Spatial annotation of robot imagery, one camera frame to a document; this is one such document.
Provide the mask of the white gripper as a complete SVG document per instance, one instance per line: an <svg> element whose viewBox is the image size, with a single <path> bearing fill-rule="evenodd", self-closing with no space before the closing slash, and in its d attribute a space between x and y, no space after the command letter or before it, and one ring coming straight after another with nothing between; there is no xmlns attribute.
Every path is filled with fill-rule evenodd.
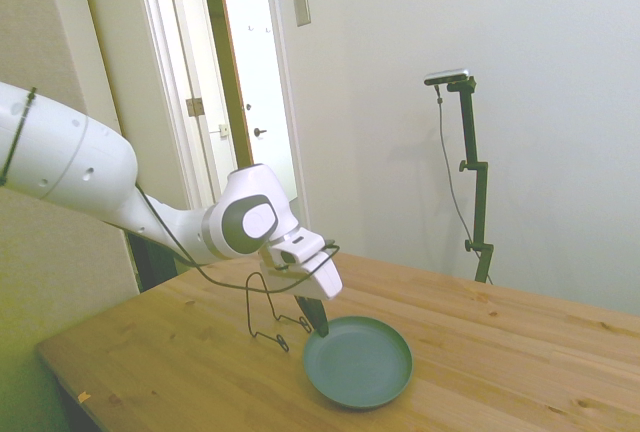
<svg viewBox="0 0 640 432"><path fill-rule="evenodd" d="M302 264L280 269L261 263L260 269L271 293L294 295L311 328L320 337L329 334L328 319L321 300L335 298L342 290L342 281L327 252L318 252Z"/></svg>

